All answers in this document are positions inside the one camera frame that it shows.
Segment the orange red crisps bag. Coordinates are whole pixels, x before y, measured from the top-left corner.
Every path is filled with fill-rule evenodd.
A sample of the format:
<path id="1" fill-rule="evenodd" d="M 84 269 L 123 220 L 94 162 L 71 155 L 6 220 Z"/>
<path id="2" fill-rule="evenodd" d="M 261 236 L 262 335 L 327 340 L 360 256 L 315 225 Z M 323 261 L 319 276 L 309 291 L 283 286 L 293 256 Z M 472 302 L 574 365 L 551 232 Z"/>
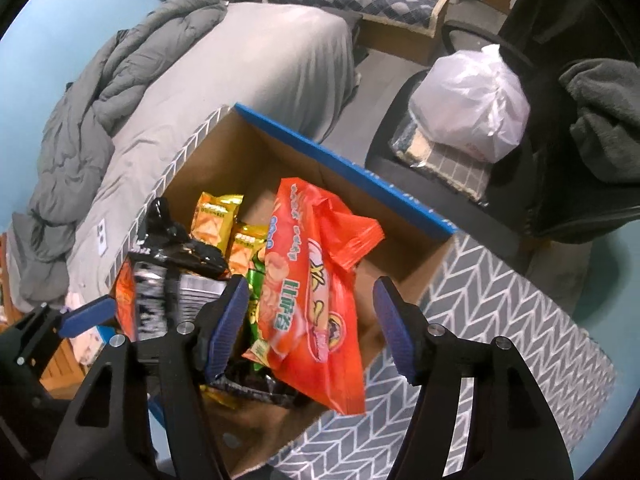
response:
<path id="1" fill-rule="evenodd" d="M 366 407 L 356 266 L 382 242 L 380 224 L 299 178 L 281 180 L 269 222 L 259 328 L 280 382 L 342 415 Z"/>

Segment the orange black octopus snack bag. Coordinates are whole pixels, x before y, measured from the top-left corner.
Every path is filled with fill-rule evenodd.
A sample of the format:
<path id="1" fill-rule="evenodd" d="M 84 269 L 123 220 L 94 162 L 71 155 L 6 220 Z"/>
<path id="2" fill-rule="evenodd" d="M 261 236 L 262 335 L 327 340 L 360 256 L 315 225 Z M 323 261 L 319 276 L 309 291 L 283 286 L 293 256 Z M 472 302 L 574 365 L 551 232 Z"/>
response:
<path id="1" fill-rule="evenodd" d="M 222 295 L 228 278 L 220 249 L 190 237 L 172 220 L 168 200 L 157 197 L 116 278 L 117 321 L 132 341 L 164 336 L 194 321 L 204 304 Z"/>

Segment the yellow snack bag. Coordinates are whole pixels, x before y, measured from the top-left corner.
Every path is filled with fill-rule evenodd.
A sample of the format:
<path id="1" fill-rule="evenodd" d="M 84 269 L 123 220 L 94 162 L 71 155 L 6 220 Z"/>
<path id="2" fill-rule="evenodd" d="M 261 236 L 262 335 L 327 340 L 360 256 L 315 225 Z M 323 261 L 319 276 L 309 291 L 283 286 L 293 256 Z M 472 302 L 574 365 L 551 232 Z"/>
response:
<path id="1" fill-rule="evenodd" d="M 256 261 L 264 261 L 267 236 L 268 226 L 239 222 L 233 228 L 228 248 L 228 266 L 232 274 L 245 276 L 254 269 Z"/>

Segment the dark grey fleece blanket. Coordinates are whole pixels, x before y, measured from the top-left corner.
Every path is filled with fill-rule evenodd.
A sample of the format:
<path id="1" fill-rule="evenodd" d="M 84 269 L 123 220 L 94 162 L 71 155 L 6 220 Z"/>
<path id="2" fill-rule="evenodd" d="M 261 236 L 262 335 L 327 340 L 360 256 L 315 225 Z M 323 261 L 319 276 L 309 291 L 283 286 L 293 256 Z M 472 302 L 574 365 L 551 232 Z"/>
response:
<path id="1" fill-rule="evenodd" d="M 576 104 L 570 135 L 604 182 L 639 181 L 639 67 L 614 58 L 574 63 L 559 83 Z"/>

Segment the bed with grey sheet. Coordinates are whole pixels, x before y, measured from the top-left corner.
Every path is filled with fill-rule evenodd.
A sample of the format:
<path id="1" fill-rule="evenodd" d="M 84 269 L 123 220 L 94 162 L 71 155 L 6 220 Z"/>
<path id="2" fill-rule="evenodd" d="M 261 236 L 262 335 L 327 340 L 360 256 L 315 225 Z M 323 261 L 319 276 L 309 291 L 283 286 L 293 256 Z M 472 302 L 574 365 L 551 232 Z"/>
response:
<path id="1" fill-rule="evenodd" d="M 320 142 L 356 84 L 354 28 L 299 4 L 232 3 L 175 62 L 115 136 L 114 155 L 67 258 L 67 292 L 108 293 L 122 245 L 176 156 L 206 122 L 241 104 Z"/>

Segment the yellow long cracker bag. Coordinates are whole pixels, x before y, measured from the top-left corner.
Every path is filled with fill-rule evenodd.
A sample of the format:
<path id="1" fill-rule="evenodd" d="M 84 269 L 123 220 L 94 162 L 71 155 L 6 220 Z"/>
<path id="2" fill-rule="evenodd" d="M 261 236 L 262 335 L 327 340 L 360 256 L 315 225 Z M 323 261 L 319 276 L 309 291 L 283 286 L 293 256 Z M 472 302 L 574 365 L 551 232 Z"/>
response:
<path id="1" fill-rule="evenodd" d="M 215 196 L 203 192 L 196 204 L 190 234 L 209 246 L 227 252 L 243 195 L 227 194 Z"/>

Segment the white plastic bag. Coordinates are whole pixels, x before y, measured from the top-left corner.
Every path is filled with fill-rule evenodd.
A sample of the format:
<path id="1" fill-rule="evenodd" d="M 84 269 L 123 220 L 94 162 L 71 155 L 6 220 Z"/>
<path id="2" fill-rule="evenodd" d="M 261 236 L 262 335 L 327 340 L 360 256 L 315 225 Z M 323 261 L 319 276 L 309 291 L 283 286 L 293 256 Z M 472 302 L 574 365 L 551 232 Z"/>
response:
<path id="1" fill-rule="evenodd" d="M 495 164 L 524 136 L 530 106 L 498 44 L 438 58 L 409 99 L 427 140 Z"/>

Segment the black office chair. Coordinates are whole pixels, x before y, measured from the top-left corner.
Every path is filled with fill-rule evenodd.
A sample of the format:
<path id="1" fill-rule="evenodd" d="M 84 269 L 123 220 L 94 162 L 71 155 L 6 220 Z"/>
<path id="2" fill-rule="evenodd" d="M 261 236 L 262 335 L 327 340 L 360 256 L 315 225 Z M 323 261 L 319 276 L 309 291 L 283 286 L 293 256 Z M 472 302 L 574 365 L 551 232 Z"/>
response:
<path id="1" fill-rule="evenodd" d="M 495 34 L 449 21 L 452 34 L 498 44 L 530 104 L 522 143 L 500 162 L 482 166 L 450 148 L 432 148 L 422 162 L 408 152 L 418 134 L 408 104 L 422 81 L 400 89 L 376 133 L 366 166 L 434 208 L 499 256 L 511 259 L 526 237 L 585 243 L 639 217 L 639 181 L 597 179 L 570 135 L 576 104 L 559 83 L 574 63 L 614 58 L 639 67 L 639 33 L 631 14 L 639 0 L 516 0 Z"/>

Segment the grey comforter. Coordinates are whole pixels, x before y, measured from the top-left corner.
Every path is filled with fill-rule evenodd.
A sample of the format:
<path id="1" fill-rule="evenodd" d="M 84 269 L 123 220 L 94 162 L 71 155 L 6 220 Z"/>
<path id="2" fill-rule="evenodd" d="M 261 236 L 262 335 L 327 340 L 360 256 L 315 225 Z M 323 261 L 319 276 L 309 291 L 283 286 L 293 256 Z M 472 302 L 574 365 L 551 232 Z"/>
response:
<path id="1" fill-rule="evenodd" d="M 43 128 L 37 183 L 12 216 L 17 293 L 32 307 L 62 304 L 66 259 L 114 154 L 114 136 L 145 91 L 220 24 L 230 0 L 166 0 L 107 40 L 69 84 Z"/>

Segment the small black snack packet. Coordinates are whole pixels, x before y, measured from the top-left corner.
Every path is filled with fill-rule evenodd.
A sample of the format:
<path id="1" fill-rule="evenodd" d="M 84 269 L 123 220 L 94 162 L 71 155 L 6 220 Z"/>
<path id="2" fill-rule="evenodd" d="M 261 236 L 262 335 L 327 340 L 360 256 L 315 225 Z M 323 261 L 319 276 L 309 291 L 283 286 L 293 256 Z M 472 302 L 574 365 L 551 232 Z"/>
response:
<path id="1" fill-rule="evenodd" d="M 281 408 L 292 408 L 303 399 L 295 388 L 280 382 L 264 368 L 261 370 L 251 368 L 250 372 L 244 375 L 220 374 L 209 385 L 242 399 L 277 405 Z"/>

